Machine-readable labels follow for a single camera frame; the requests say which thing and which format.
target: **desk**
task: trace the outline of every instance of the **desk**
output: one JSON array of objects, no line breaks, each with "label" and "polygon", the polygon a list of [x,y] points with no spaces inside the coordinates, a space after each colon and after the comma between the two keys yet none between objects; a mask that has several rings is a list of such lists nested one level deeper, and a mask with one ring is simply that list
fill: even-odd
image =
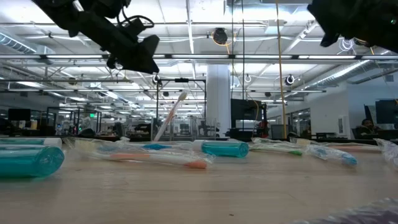
[{"label": "desk", "polygon": [[312,157],[250,152],[208,170],[66,155],[54,175],[0,182],[0,223],[289,223],[398,197],[377,154],[356,169]]}]

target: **teal tube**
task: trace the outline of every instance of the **teal tube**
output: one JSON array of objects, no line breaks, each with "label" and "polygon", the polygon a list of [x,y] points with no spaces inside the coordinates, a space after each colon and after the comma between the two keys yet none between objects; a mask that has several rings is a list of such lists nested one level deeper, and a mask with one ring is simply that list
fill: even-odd
[{"label": "teal tube", "polygon": [[45,177],[64,159],[56,146],[0,145],[0,177]]},{"label": "teal tube", "polygon": [[62,148],[60,138],[0,138],[0,144],[57,146],[60,149]]},{"label": "teal tube", "polygon": [[215,156],[246,157],[249,145],[245,142],[196,140],[193,150]]}]

